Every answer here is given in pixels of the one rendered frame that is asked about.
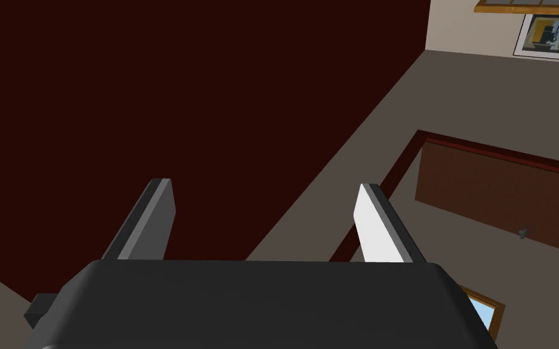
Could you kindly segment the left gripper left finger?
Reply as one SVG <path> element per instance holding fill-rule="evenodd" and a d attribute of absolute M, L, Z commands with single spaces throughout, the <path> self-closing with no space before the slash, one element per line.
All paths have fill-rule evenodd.
<path fill-rule="evenodd" d="M 152 179 L 130 210 L 102 259 L 162 260 L 175 215 L 171 180 Z"/>

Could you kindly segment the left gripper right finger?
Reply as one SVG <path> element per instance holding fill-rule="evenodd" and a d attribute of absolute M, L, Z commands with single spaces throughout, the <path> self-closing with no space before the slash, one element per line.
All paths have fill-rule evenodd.
<path fill-rule="evenodd" d="M 426 262 L 379 185 L 360 184 L 353 219 L 365 262 Z"/>

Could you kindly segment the brown wooden door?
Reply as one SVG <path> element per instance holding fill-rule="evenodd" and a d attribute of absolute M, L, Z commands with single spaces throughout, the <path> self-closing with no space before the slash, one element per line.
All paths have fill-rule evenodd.
<path fill-rule="evenodd" d="M 427 142 L 416 200 L 559 249 L 559 162 L 521 162 Z"/>

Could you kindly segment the wooden framed window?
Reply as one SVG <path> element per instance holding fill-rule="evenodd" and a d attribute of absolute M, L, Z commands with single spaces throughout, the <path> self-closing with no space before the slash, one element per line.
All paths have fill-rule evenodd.
<path fill-rule="evenodd" d="M 559 0 L 479 0 L 475 12 L 559 15 Z"/>
<path fill-rule="evenodd" d="M 501 321 L 503 319 L 506 307 L 505 304 L 472 291 L 464 286 L 461 287 L 467 294 L 485 327 L 488 329 L 491 338 L 496 340 L 498 331 L 500 330 Z"/>

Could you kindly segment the framed picture on wall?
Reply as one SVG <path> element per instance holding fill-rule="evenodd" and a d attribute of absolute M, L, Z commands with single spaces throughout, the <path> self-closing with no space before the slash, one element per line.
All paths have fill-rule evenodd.
<path fill-rule="evenodd" d="M 559 15 L 524 16 L 513 55 L 559 61 Z"/>

